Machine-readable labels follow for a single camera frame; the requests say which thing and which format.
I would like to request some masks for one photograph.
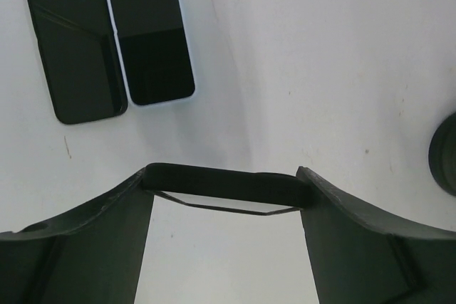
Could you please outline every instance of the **white surface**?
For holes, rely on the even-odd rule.
[[[391,212],[456,229],[456,199],[427,165],[432,134],[456,111],[456,0],[181,1],[198,96],[66,127],[26,0],[0,0],[0,230],[68,210],[158,161],[309,166]],[[156,200],[137,303],[317,302],[298,213]]]

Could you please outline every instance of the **smartphone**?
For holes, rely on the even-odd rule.
[[[139,106],[195,92],[179,0],[108,0],[130,101]]]
[[[106,0],[28,0],[56,117],[115,117],[128,101]]]

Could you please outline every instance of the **black round object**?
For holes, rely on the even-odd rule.
[[[456,196],[456,113],[435,131],[429,146],[429,167],[440,187]]]

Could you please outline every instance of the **phone screen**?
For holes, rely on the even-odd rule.
[[[106,0],[28,0],[57,118],[78,124],[125,112]]]
[[[108,0],[131,100],[150,105],[195,91],[179,0]]]

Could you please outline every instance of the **white smartphone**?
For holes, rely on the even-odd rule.
[[[108,0],[133,105],[188,99],[195,78],[179,0]]]

